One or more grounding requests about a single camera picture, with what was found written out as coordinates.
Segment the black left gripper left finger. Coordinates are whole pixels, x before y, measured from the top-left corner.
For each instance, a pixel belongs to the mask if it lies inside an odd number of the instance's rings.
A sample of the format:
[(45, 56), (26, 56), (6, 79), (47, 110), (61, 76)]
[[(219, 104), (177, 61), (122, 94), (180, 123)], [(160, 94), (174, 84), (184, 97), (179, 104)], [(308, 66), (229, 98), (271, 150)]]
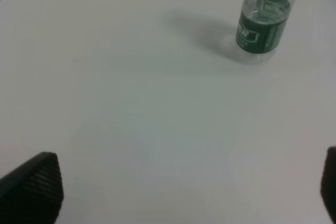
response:
[(63, 199), (58, 156), (41, 152), (1, 178), (1, 223), (55, 223)]

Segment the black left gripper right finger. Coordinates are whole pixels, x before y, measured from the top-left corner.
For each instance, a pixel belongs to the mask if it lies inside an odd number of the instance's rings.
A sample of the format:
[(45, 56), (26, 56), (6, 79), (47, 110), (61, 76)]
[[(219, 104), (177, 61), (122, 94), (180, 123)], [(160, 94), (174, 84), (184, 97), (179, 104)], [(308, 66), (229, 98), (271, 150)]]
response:
[(332, 223), (335, 223), (335, 146), (328, 148), (321, 178), (320, 194)]

